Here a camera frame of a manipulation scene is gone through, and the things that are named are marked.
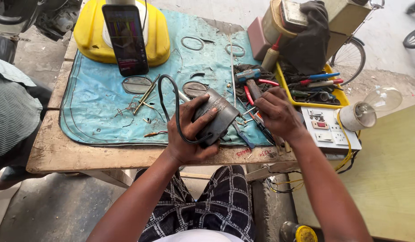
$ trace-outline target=hand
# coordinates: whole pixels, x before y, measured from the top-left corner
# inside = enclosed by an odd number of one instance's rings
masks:
[[[217,114],[217,109],[212,108],[203,116],[199,117],[194,123],[191,122],[195,110],[201,104],[207,102],[207,100],[209,100],[209,94],[196,97],[192,101],[179,106],[181,130],[188,140],[195,140],[195,135],[202,130],[206,124],[213,120]],[[189,162],[201,162],[215,156],[219,152],[219,140],[205,149],[201,148],[200,145],[191,145],[185,142],[178,133],[175,115],[173,115],[168,122],[167,130],[169,132],[169,144],[164,152],[167,152],[173,160],[177,160],[180,163],[179,165],[184,165]]]
[[[286,140],[291,146],[308,134],[297,117],[296,110],[288,102],[284,90],[279,86],[263,93],[254,101],[254,105],[259,108],[267,129]]]

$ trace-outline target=black rag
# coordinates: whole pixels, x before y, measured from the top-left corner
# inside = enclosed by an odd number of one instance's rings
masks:
[[[299,72],[305,75],[317,74],[326,63],[330,40],[329,17],[323,1],[302,3],[300,11],[308,17],[307,30],[291,39],[280,49],[280,53]]]
[[[273,80],[274,82],[278,82],[275,78],[275,75],[269,71],[266,71],[261,65],[248,65],[248,64],[242,64],[242,65],[234,65],[234,74],[238,74],[241,72],[244,72],[246,70],[253,70],[253,69],[260,69],[261,76],[259,79],[264,80]],[[269,88],[272,87],[270,84],[265,83],[258,83],[257,80],[255,80],[255,83],[258,85],[258,88],[261,90],[262,93],[267,91]],[[236,85],[236,97],[239,97],[243,102],[248,102],[248,99],[246,98],[245,90],[243,89],[243,86],[245,85],[245,82],[239,85]]]

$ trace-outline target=hammer handle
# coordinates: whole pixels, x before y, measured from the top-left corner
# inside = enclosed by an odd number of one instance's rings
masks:
[[[261,91],[253,79],[248,79],[246,81],[246,85],[248,86],[249,92],[251,93],[252,100],[255,101],[261,97]]]

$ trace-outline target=pink box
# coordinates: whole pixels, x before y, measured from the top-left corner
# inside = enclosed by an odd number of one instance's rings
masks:
[[[251,43],[252,56],[254,59],[262,61],[267,50],[272,45],[265,39],[263,32],[263,17],[257,17],[248,27],[249,42]]]

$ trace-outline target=hammer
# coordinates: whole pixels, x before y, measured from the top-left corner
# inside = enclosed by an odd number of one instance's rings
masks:
[[[256,100],[259,97],[261,97],[261,91],[258,88],[257,84],[255,84],[254,79],[258,79],[260,75],[260,69],[246,70],[235,75],[235,83],[246,83],[246,86],[249,89],[249,93],[251,94],[252,99]]]

